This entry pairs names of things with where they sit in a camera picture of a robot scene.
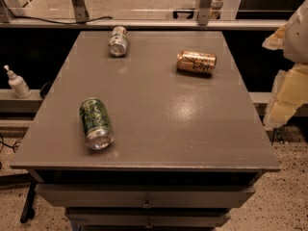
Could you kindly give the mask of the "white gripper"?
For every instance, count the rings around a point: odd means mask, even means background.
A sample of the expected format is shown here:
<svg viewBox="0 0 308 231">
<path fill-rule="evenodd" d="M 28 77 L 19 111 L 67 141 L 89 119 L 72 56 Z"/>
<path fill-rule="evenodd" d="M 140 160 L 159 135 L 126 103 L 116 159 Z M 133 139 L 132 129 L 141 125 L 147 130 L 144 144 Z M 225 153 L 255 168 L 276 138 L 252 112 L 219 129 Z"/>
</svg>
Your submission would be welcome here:
<svg viewBox="0 0 308 231">
<path fill-rule="evenodd" d="M 283 50 L 284 57 L 296 63 L 288 71 L 278 71 L 263 118 L 267 128 L 280 128 L 308 101 L 308 0 L 262 46 Z"/>
</svg>

